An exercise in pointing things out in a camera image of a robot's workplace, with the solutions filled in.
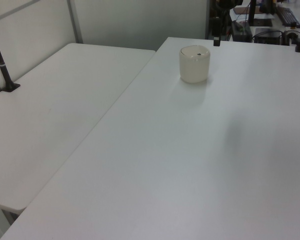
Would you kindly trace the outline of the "black Panda gripper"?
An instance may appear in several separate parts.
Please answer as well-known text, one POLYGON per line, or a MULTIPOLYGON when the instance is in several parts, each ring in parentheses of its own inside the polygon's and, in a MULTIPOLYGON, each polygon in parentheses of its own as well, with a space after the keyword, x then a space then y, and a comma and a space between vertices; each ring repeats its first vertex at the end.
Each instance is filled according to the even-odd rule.
POLYGON ((219 47, 221 44, 221 32, 222 32, 222 19, 220 17, 212 18, 212 36, 213 38, 213 46, 219 47))

